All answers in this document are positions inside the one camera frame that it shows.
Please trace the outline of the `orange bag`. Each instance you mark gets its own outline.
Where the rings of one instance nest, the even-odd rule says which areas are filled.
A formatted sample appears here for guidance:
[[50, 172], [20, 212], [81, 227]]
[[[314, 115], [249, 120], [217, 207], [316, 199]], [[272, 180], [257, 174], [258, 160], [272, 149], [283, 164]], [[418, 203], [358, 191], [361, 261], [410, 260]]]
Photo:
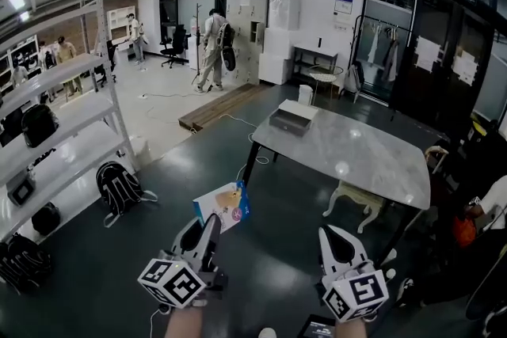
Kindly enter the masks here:
[[477, 229], [475, 221], [466, 216], [462, 218], [459, 216], [454, 217], [452, 222], [452, 235], [461, 249], [466, 248], [476, 239]]

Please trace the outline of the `white metal shelf rack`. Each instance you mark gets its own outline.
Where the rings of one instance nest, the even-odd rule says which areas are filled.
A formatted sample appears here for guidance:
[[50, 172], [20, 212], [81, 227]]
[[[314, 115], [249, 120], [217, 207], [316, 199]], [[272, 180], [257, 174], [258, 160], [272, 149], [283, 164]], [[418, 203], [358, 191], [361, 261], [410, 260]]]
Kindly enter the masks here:
[[[44, 91], [99, 66], [105, 69], [107, 89], [90, 91], [56, 108], [59, 127], [39, 146], [28, 147], [22, 135], [6, 146], [0, 145], [0, 241], [8, 240], [15, 233], [38, 240], [31, 217], [48, 202], [61, 207], [63, 223], [80, 214], [99, 197], [92, 172], [103, 162], [122, 157], [127, 168], [139, 169], [112, 79], [103, 0], [93, 0], [34, 25], [0, 44], [0, 51], [45, 28], [88, 13], [97, 17], [96, 44], [100, 51], [82, 53], [37, 75], [9, 93], [0, 107], [0, 119], [4, 119]], [[31, 171], [36, 188], [19, 207], [10, 201], [6, 183], [24, 169]]]

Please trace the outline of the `white bookshelf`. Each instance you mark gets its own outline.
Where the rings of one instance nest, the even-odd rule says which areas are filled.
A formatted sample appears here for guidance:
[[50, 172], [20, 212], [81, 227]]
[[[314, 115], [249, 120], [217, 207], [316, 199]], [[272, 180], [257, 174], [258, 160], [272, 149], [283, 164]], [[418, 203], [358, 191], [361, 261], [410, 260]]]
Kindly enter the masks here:
[[130, 43], [130, 23], [128, 22], [128, 14], [135, 15], [135, 7], [128, 6], [119, 9], [112, 9], [107, 12], [107, 27], [109, 30], [109, 39], [113, 45], [118, 46], [119, 51], [125, 51], [129, 48]]

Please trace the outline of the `black white striped backpack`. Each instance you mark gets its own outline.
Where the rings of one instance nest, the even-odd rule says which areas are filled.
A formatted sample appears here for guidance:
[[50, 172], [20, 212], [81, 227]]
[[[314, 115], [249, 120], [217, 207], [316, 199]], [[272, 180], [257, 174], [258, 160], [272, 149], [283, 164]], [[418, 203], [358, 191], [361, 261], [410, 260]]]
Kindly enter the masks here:
[[105, 228], [113, 226], [138, 203], [158, 202], [158, 196], [152, 191], [142, 189], [138, 178], [117, 161], [107, 161], [99, 167], [96, 183], [101, 199], [109, 209], [103, 221]]

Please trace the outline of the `white top side table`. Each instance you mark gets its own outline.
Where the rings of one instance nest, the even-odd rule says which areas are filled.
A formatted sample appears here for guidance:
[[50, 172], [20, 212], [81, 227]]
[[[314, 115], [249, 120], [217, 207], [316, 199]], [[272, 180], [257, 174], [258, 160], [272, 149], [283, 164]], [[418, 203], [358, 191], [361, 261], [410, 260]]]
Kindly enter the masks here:
[[309, 84], [311, 74], [336, 74], [338, 53], [323, 47], [297, 44], [292, 52], [291, 81], [296, 84]]

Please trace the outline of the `plain black backpack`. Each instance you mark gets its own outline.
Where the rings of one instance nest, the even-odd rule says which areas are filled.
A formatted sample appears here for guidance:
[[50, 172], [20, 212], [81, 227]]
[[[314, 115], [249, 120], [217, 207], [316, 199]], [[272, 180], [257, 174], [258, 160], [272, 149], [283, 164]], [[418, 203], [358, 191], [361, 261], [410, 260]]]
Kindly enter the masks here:
[[28, 147], [35, 148], [53, 135], [59, 127], [55, 113], [45, 104], [29, 108], [21, 118], [21, 131]]

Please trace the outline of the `grey hanging coat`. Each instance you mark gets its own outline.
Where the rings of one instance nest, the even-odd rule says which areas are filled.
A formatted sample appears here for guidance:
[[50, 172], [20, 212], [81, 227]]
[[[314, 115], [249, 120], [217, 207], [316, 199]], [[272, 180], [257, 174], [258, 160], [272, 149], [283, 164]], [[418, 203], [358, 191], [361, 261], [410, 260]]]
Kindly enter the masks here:
[[398, 40], [392, 40], [386, 57], [383, 61], [383, 76], [382, 80], [384, 82], [393, 82], [396, 78], [396, 70], [398, 63]]

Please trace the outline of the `person's right forearm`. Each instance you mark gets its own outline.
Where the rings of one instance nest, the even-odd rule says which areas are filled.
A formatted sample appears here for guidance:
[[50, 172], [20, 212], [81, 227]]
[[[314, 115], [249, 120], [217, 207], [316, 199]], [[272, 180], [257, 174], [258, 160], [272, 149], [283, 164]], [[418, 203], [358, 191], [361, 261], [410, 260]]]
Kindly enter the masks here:
[[337, 322], [334, 328], [334, 338], [368, 338], [366, 323], [362, 318]]

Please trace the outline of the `cream carved stool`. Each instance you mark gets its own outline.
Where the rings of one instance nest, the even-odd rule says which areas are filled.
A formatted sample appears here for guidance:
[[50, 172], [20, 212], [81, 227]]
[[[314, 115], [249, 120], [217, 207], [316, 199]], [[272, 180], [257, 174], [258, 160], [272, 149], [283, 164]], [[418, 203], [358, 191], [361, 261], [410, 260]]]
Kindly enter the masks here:
[[322, 213], [324, 218], [328, 217], [332, 213], [337, 199], [342, 196], [348, 197], [355, 204], [364, 207], [363, 214], [366, 215], [366, 218], [357, 227], [356, 231], [358, 234], [362, 234], [364, 232], [364, 228], [377, 219], [385, 205], [384, 198], [341, 180], [339, 185], [331, 194], [327, 209]]

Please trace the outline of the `black white print backpack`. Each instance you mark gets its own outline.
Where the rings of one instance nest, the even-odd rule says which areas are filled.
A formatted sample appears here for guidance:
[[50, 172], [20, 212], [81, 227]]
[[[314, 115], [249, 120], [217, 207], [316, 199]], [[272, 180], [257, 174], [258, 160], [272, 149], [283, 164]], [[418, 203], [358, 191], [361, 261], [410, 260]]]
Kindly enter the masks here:
[[14, 234], [0, 242], [0, 281], [18, 294], [39, 287], [52, 270], [51, 255], [30, 239]]

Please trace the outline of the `yellow black crate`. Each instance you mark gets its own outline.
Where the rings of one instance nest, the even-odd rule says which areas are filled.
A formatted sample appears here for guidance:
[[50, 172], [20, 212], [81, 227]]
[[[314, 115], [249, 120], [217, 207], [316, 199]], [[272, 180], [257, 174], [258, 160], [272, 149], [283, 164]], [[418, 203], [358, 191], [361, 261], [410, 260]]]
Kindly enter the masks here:
[[471, 127], [467, 134], [467, 140], [472, 143], [481, 142], [487, 135], [487, 130], [482, 126], [482, 117], [472, 112], [470, 119]]

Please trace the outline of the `black box with white lid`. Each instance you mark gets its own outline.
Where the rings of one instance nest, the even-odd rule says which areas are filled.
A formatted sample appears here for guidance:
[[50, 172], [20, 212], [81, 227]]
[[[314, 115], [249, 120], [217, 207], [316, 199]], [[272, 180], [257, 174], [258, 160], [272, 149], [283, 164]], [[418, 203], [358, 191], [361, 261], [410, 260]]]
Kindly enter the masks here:
[[318, 109], [286, 99], [269, 117], [269, 125], [299, 137], [310, 129]]

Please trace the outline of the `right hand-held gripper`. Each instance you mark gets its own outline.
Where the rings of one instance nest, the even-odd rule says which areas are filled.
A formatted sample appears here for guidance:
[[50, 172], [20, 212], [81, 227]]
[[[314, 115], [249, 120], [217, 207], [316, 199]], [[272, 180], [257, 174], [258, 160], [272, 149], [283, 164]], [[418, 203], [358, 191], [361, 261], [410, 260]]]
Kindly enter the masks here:
[[322, 301], [337, 322], [375, 315], [389, 299], [389, 292], [383, 272], [368, 261], [362, 242], [331, 225], [320, 227], [318, 238], [325, 273]]

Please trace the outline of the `large white foam box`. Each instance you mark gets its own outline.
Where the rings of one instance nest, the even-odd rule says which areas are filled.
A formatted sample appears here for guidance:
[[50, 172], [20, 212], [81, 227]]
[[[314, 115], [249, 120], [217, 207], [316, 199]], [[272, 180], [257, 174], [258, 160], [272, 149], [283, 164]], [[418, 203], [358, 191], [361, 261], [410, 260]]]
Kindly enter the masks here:
[[301, 0], [269, 0], [269, 27], [298, 30], [300, 6]]
[[277, 55], [261, 53], [259, 55], [258, 77], [260, 81], [274, 85], [283, 85], [292, 76], [292, 61]]
[[291, 32], [281, 28], [267, 28], [264, 38], [264, 53], [280, 57], [282, 59], [291, 59], [293, 52], [293, 43]]

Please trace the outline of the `black clothes rack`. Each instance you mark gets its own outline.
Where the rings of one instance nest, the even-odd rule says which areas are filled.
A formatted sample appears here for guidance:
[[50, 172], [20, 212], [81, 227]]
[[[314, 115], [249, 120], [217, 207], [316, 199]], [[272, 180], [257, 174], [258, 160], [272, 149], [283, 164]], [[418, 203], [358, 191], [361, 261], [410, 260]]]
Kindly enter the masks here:
[[[356, 39], [356, 50], [353, 54], [353, 61], [360, 61], [363, 67], [364, 84], [362, 85], [362, 93], [385, 103], [390, 102], [395, 87], [395, 80], [400, 70], [403, 53], [410, 34], [410, 20], [410, 16], [398, 12], [391, 17], [378, 18], [364, 15], [360, 18], [360, 27]], [[368, 53], [377, 25], [381, 25], [381, 31], [379, 34], [375, 62], [369, 64]], [[383, 61], [392, 40], [399, 41], [396, 78], [393, 82], [384, 82], [382, 80], [384, 71]]]

